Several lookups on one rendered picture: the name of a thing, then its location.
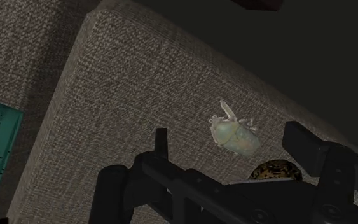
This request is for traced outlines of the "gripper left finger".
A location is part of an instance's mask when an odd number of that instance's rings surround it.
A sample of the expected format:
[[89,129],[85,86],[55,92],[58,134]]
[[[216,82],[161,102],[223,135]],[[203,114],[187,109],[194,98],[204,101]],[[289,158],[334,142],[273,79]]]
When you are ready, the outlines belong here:
[[167,224],[172,221],[172,195],[159,181],[147,175],[142,162],[147,155],[168,159],[167,129],[155,131],[155,148],[135,156],[133,165],[109,165],[97,176],[88,224],[130,224],[134,209],[145,204]]

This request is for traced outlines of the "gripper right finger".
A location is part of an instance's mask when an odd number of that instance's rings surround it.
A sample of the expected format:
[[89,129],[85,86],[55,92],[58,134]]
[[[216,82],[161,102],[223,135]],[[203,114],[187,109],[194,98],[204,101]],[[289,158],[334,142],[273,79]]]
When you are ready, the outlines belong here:
[[324,141],[296,121],[286,122],[282,147],[311,177],[318,177],[311,224],[358,224],[358,154]]

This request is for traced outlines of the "black and yellow speckled ball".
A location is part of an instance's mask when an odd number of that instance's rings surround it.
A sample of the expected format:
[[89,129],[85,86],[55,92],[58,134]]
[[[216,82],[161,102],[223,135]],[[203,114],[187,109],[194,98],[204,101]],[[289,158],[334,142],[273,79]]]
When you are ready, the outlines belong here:
[[288,160],[275,159],[258,165],[249,176],[249,179],[252,180],[280,178],[302,181],[303,175],[294,163]]

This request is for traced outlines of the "brown woven fabric sofa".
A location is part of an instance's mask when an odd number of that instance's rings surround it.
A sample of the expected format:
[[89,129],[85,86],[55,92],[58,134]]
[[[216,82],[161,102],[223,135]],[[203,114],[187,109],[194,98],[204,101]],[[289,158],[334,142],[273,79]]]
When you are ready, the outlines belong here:
[[[261,147],[220,148],[209,119],[253,118]],[[165,127],[169,159],[221,183],[289,160],[286,121],[347,144],[332,126],[132,0],[0,0],[0,103],[24,117],[0,182],[10,224],[87,224],[98,172],[132,165]]]

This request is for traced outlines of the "pale green beetle figure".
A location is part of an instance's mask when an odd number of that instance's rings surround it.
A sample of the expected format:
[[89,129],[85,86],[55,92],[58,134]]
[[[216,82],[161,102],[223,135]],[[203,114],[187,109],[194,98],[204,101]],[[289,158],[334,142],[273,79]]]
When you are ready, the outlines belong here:
[[224,101],[219,101],[220,107],[226,116],[213,115],[209,119],[210,133],[214,142],[236,155],[253,155],[260,147],[261,142],[256,135],[258,128],[253,118],[238,119],[234,111]]

